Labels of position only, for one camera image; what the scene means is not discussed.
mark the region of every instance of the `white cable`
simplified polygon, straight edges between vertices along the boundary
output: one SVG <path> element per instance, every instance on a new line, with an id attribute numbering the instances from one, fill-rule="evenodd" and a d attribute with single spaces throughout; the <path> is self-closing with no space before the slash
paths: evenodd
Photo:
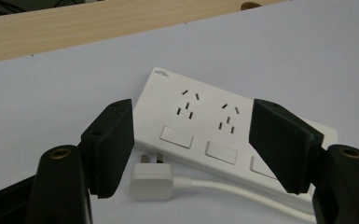
<path id="1" fill-rule="evenodd" d="M 298 211 L 246 189 L 219 182 L 174 176 L 173 168 L 168 163 L 137 163 L 132 169 L 130 193 L 135 200 L 168 200 L 173 196 L 173 189 L 185 188 L 207 188 L 230 192 L 262 203 L 292 217 L 316 223 L 314 215 Z"/>
<path id="2" fill-rule="evenodd" d="M 232 186 L 232 185 L 223 184 L 223 183 L 219 183 L 219 182 L 213 182 L 213 181 L 207 181 L 207 180 L 198 180 L 198 179 L 191 179 L 188 177 L 175 176 L 173 179 L 173 186 L 178 189 L 193 187 L 193 188 L 206 188 L 206 189 L 222 190 L 225 192 L 240 195 L 244 198 L 250 199 L 250 200 L 258 202 L 258 203 L 262 203 L 262 204 L 269 206 L 271 208 L 274 208 L 280 212 L 286 213 L 287 215 L 290 215 L 292 217 L 297 217 L 301 220 L 316 223 L 316 218 L 314 215 L 310 215 L 310 214 L 298 211 L 298 210 L 291 208 L 289 206 L 286 206 L 284 204 L 277 203 L 267 197 L 261 196 L 259 194 L 255 194 L 246 189 L 240 189 L 240 188 Z"/>

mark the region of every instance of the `white power strip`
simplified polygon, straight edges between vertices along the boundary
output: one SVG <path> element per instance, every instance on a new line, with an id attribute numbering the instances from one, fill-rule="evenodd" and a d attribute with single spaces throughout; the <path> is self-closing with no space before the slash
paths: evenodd
<path id="1" fill-rule="evenodd" d="M 248 143 L 253 100 L 155 67 L 134 109 L 135 146 L 222 176 L 279 203 L 312 214 L 311 196 L 288 194 Z M 309 121 L 324 134 L 337 132 Z"/>

